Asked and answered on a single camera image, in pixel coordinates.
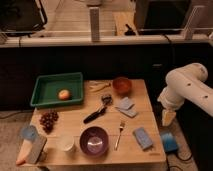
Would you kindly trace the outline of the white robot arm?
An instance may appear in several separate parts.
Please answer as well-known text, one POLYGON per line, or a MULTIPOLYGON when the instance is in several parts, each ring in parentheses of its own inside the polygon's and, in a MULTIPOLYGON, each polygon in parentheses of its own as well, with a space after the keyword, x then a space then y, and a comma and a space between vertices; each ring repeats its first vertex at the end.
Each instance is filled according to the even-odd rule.
POLYGON ((169 71, 165 77, 167 86, 157 101, 163 106, 162 125, 169 126, 176 117, 176 111, 185 100, 189 100, 213 117, 213 88, 205 84, 208 78, 206 67, 191 63, 169 71))

